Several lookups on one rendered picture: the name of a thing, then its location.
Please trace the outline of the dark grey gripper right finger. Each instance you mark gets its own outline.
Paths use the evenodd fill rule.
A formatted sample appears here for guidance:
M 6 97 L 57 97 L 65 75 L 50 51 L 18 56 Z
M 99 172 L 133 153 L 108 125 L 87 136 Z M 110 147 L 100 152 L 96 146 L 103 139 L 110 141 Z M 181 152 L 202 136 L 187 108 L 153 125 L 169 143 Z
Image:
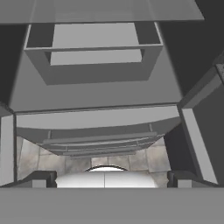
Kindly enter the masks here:
M 197 188 L 197 187 L 216 187 L 215 183 L 197 178 L 189 171 L 168 171 L 168 187 L 173 188 Z

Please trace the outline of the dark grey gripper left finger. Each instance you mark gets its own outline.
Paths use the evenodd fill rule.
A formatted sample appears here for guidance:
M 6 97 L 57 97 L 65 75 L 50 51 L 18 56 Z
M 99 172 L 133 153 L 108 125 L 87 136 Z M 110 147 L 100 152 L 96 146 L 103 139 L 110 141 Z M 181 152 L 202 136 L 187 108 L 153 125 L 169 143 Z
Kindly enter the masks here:
M 26 178 L 19 180 L 14 187 L 56 188 L 56 171 L 34 171 Z

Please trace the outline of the grey fridge drawer front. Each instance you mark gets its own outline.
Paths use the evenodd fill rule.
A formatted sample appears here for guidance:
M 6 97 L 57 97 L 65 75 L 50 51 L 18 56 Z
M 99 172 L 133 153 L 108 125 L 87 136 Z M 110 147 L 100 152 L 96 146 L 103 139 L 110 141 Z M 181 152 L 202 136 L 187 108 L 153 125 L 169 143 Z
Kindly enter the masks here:
M 179 123 L 179 112 L 175 105 L 20 114 L 17 116 L 17 134 L 55 155 L 63 156 L 63 152 L 67 151 L 123 147 L 139 147 L 141 150 L 154 144 Z M 45 139 L 109 136 L 142 132 L 157 132 L 157 135 L 85 143 L 43 144 Z M 98 155 L 116 155 L 135 151 Z

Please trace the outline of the grey fridge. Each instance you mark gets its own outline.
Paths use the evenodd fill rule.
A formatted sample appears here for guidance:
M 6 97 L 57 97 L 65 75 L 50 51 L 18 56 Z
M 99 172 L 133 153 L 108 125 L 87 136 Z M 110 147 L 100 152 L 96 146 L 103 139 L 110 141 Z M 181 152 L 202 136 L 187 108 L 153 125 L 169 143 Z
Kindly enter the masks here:
M 20 114 L 171 105 L 180 123 L 158 139 L 171 168 L 203 179 L 182 113 L 192 109 L 224 186 L 224 0 L 0 0 L 0 130 L 13 116 L 15 135 L 9 184 Z M 43 150 L 66 161 L 141 151 Z

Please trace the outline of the white round object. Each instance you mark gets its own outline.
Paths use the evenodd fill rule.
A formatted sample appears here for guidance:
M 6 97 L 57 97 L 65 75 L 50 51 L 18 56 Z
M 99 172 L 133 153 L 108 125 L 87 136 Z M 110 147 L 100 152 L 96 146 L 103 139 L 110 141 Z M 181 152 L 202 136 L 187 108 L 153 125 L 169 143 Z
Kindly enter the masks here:
M 158 188 L 149 173 L 127 171 L 115 166 L 97 166 L 88 171 L 56 178 L 58 188 Z

